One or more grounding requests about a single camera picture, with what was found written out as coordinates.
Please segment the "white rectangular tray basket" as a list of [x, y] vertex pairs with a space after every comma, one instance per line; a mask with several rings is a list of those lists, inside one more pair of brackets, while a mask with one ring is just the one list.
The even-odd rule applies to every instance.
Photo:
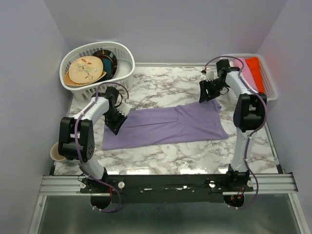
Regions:
[[262, 75], [262, 80], [264, 84], [264, 89], [265, 89], [265, 94], [267, 96], [267, 107], [268, 109], [272, 109], [273, 106], [276, 103], [276, 100], [278, 99], [278, 92], [276, 90], [273, 78], [271, 76], [271, 73], [268, 69], [268, 66], [265, 63], [265, 60], [262, 58], [261, 55], [258, 54], [229, 54], [229, 56], [233, 56], [236, 58], [244, 58], [244, 59], [249, 59], [256, 57], [259, 60], [260, 64], [260, 72]]

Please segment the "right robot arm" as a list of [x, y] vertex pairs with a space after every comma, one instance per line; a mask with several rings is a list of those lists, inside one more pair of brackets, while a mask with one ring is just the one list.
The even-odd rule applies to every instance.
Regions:
[[265, 124], [267, 118], [267, 97], [258, 92], [243, 77], [244, 63], [241, 59], [228, 56], [241, 63], [242, 67], [232, 67], [228, 59], [218, 57], [216, 63], [217, 78], [210, 78], [206, 69], [202, 73], [206, 79], [199, 82], [199, 102], [213, 100], [221, 95], [224, 88], [231, 89], [237, 97], [233, 122], [237, 130], [234, 157], [226, 172], [224, 185], [230, 191], [246, 186], [252, 173], [248, 158], [254, 136]]

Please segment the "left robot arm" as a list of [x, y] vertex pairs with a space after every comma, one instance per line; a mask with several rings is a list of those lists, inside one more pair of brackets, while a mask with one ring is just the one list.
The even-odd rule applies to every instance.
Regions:
[[117, 135], [127, 115], [117, 104], [120, 92], [114, 87], [96, 93], [90, 102], [73, 117], [63, 117], [60, 121], [58, 153], [67, 160], [79, 161], [80, 170], [90, 179], [91, 186], [98, 192], [108, 187], [107, 170], [93, 157], [95, 151], [94, 125], [104, 117], [105, 126]]

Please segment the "purple t shirt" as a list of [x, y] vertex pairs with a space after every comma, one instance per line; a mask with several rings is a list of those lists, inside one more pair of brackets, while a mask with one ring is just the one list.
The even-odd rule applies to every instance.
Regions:
[[224, 140], [228, 134], [221, 125], [220, 110], [216, 100], [135, 110], [129, 113], [117, 135], [104, 128], [102, 149]]

